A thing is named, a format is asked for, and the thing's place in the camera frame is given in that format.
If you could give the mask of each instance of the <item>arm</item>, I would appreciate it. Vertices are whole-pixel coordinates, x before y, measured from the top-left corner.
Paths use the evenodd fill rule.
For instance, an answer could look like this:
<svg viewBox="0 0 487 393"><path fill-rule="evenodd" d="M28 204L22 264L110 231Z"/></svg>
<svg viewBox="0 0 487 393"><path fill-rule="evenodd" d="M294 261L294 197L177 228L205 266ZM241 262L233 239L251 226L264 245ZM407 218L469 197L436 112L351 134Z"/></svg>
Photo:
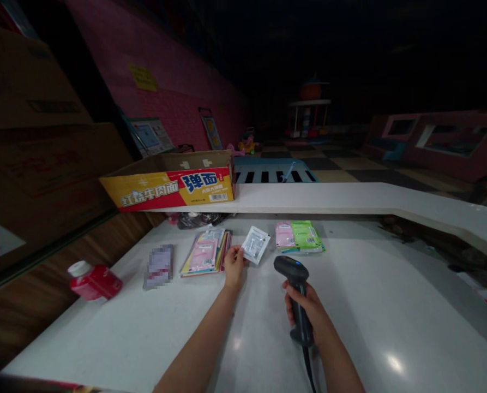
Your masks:
<svg viewBox="0 0 487 393"><path fill-rule="evenodd" d="M287 289L285 303L291 325L294 325L291 298L298 302L307 313L312 325L314 343L321 354L327 391L364 393L365 390L354 363L314 288L307 284L307 296L305 297L292 288L287 281L282 286Z"/></svg>
<svg viewBox="0 0 487 393"><path fill-rule="evenodd" d="M243 249L233 246L225 257L225 286L153 393L206 390L242 285Z"/></svg>

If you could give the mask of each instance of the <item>stack of colorful packets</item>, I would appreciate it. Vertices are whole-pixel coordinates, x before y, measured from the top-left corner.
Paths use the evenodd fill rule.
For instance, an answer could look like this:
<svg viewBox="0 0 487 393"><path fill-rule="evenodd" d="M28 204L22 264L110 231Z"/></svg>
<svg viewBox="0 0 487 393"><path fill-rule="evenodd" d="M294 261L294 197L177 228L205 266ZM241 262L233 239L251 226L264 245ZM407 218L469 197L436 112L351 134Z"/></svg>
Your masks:
<svg viewBox="0 0 487 393"><path fill-rule="evenodd" d="M225 270L224 257L231 247L232 234L223 228L199 233L180 269L180 277L221 273Z"/></svg>
<svg viewBox="0 0 487 393"><path fill-rule="evenodd" d="M276 246L282 253L321 253L325 246L311 221L283 221L276 224Z"/></svg>

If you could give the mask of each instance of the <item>toy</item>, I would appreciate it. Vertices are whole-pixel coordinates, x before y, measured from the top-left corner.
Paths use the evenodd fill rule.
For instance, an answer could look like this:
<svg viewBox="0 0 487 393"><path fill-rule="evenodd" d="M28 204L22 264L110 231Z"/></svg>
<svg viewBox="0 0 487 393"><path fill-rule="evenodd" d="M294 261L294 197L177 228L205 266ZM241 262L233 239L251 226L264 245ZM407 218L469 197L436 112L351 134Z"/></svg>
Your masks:
<svg viewBox="0 0 487 393"><path fill-rule="evenodd" d="M254 143L254 135L246 132L243 134L242 140L238 143L238 150L244 151L247 154L254 154L257 145L257 143Z"/></svg>
<svg viewBox="0 0 487 393"><path fill-rule="evenodd" d="M236 150L233 144L228 144L227 145L227 150L232 150L232 154L235 157L242 157L245 155L245 150Z"/></svg>

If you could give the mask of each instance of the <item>play structure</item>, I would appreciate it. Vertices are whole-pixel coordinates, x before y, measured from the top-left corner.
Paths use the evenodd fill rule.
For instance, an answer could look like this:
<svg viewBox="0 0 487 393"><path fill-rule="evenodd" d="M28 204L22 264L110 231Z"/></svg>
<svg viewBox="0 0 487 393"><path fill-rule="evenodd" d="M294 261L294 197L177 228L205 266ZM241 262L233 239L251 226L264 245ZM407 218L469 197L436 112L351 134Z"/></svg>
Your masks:
<svg viewBox="0 0 487 393"><path fill-rule="evenodd" d="M327 128L325 127L327 121L327 109L330 104L329 99L296 101L288 105L288 126L285 135L291 138L315 138L319 135L326 135ZM324 106L325 113L323 115L322 124L316 124L318 118L318 110L320 106ZM294 112L294 126L291 129L292 112ZM302 126L299 126L299 120L302 119Z"/></svg>
<svg viewBox="0 0 487 393"><path fill-rule="evenodd" d="M315 138L319 135L326 135L327 128L325 127L327 122L327 110L330 104L329 99L321 99L321 85L327 85L327 82L322 82L316 78L309 79L302 84L299 90L299 96L301 101L289 103L288 105L288 121L285 135L291 138ZM317 124L318 109L324 106L325 113L323 115L322 124ZM294 124L292 123L292 112L294 112Z"/></svg>
<svg viewBox="0 0 487 393"><path fill-rule="evenodd" d="M474 183L487 176L487 113L374 116L362 153Z"/></svg>
<svg viewBox="0 0 487 393"><path fill-rule="evenodd" d="M236 183L319 183L302 161L292 158L234 157Z"/></svg>

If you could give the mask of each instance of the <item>hand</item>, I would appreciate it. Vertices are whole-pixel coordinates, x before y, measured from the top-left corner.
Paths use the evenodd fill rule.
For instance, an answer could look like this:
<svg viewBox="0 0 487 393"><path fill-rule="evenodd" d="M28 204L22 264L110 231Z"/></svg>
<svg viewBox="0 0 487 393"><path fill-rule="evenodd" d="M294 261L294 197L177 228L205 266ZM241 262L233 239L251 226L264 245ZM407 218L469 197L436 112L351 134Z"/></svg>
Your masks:
<svg viewBox="0 0 487 393"><path fill-rule="evenodd" d="M243 285L243 248L232 246L225 255L225 286L239 291Z"/></svg>
<svg viewBox="0 0 487 393"><path fill-rule="evenodd" d="M305 297L291 287L288 284L288 281L285 281L281 286L287 290L287 293L285 294L285 304L287 305L287 316L291 326L294 326L294 314L292 312L291 302L292 298L292 300L297 302L305 309L310 324L312 325L314 343L319 347L330 334L335 332L335 329L329 315L321 304L320 298L316 294L316 291L309 283L307 283L307 296Z"/></svg>

